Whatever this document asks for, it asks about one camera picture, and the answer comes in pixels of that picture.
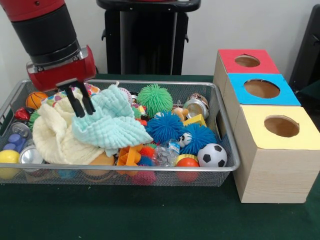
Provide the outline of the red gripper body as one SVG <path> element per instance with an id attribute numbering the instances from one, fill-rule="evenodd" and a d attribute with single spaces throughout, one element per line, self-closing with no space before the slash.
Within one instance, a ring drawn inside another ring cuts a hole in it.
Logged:
<path id="1" fill-rule="evenodd" d="M 33 85 L 41 92 L 78 81 L 83 83 L 95 77 L 96 65 L 90 47 L 83 46 L 72 58 L 50 66 L 37 66 L 31 61 L 26 70 Z"/>

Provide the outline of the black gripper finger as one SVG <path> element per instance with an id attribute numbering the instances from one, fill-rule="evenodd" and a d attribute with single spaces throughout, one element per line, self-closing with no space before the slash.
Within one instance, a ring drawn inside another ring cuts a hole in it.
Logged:
<path id="1" fill-rule="evenodd" d="M 91 98 L 89 96 L 89 93 L 87 91 L 87 88 L 84 83 L 79 83 L 78 88 L 80 89 L 82 93 L 82 103 L 86 109 L 86 112 L 89 115 L 92 115 L 95 112 L 95 108 L 93 106 L 93 103 L 91 102 Z"/>
<path id="2" fill-rule="evenodd" d="M 80 101 L 75 98 L 73 91 L 70 87 L 67 87 L 65 89 L 67 98 L 72 106 L 72 109 L 74 110 L 74 113 L 77 117 L 83 118 L 85 116 L 85 111 L 80 103 Z"/>

